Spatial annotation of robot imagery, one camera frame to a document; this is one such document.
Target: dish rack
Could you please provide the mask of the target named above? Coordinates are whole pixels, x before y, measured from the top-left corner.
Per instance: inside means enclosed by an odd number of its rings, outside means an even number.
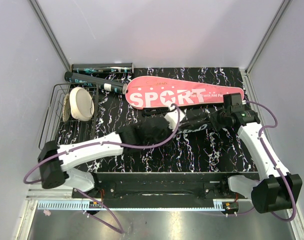
[[[71,115],[67,122],[63,122],[63,102],[66,94],[73,88],[82,87],[92,96],[94,114],[89,121],[74,119]],[[49,106],[39,140],[38,148],[41,150],[46,142],[56,141],[58,145],[81,143],[95,137],[95,120],[98,112],[99,87],[93,83],[61,83],[53,87]]]

